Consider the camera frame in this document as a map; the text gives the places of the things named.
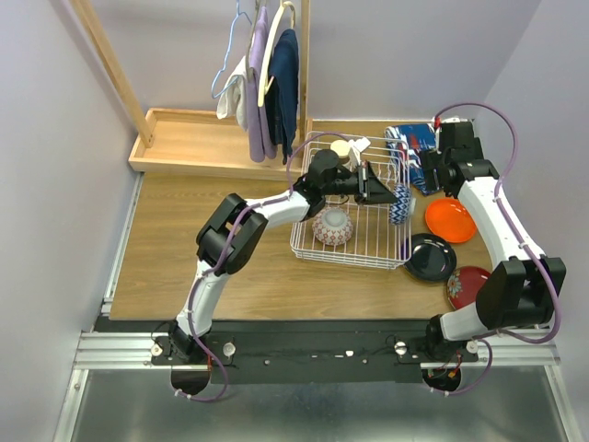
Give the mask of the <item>blue patterned bowl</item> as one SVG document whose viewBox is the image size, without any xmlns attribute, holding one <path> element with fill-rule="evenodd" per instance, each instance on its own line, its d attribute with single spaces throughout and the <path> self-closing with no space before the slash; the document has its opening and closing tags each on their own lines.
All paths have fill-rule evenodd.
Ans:
<svg viewBox="0 0 589 442">
<path fill-rule="evenodd" d="M 401 225 L 411 215 L 412 193 L 406 185 L 397 184 L 393 194 L 397 200 L 389 206 L 388 220 L 391 225 Z"/>
</svg>

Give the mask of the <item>red white patterned bowl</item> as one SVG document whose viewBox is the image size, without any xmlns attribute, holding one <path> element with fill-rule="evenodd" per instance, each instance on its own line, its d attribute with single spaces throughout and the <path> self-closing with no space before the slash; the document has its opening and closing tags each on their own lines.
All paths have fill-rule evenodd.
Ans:
<svg viewBox="0 0 589 442">
<path fill-rule="evenodd" d="M 350 216 L 337 207 L 325 208 L 315 217 L 312 230 L 315 238 L 326 246 L 344 245 L 353 233 Z"/>
</svg>

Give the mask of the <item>white wire dish rack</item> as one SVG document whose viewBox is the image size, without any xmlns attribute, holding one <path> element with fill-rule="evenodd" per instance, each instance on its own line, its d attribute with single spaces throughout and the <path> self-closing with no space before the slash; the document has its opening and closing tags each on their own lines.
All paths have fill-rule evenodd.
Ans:
<svg viewBox="0 0 589 442">
<path fill-rule="evenodd" d="M 409 167 L 402 166 L 390 155 L 385 137 L 368 138 L 371 145 L 362 153 L 362 161 L 370 161 L 378 178 L 393 191 L 397 184 L 410 188 Z M 346 212 L 353 225 L 352 237 L 339 247 L 326 246 L 313 233 L 315 219 L 295 223 L 292 227 L 290 246 L 297 258 L 336 264 L 349 264 L 367 268 L 394 270 L 404 265 L 401 248 L 412 235 L 411 218 L 416 198 L 412 193 L 411 215 L 401 225 L 391 225 L 388 220 L 390 204 L 357 204 L 352 195 L 328 195 L 325 208 L 337 207 Z"/>
</svg>

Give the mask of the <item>white metal cup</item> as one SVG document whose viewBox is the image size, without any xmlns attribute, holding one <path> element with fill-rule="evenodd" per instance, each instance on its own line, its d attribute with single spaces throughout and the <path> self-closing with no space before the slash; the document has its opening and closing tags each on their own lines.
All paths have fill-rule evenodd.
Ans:
<svg viewBox="0 0 589 442">
<path fill-rule="evenodd" d="M 345 165 L 350 161 L 351 146 L 348 141 L 335 140 L 330 143 L 329 149 L 337 155 L 340 164 Z"/>
</svg>

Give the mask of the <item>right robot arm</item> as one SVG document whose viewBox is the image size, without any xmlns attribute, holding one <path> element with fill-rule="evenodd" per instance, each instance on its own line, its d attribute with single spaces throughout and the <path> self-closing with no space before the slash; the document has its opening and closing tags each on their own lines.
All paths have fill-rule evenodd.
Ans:
<svg viewBox="0 0 589 442">
<path fill-rule="evenodd" d="M 428 189 L 441 189 L 467 209 L 493 266 L 474 302 L 430 319 L 424 352 L 442 361 L 473 339 L 505 334 L 525 343 L 552 340 L 560 330 L 559 294 L 566 267 L 526 233 L 485 158 L 468 120 L 436 119 L 435 147 L 420 154 Z"/>
</svg>

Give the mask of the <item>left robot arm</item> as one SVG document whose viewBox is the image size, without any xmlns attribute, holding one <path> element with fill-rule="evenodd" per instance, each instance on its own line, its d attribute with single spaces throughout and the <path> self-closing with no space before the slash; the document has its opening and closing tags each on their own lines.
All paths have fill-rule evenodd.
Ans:
<svg viewBox="0 0 589 442">
<path fill-rule="evenodd" d="M 236 193 L 225 197 L 197 235 L 196 274 L 168 332 L 172 352 L 181 362 L 192 364 L 213 355 L 201 337 L 212 327 L 214 309 L 229 276 L 249 262 L 262 234 L 315 217 L 330 195 L 348 195 L 368 205 L 398 200 L 369 161 L 349 170 L 329 149 L 317 151 L 307 173 L 283 193 L 258 200 L 245 200 Z"/>
</svg>

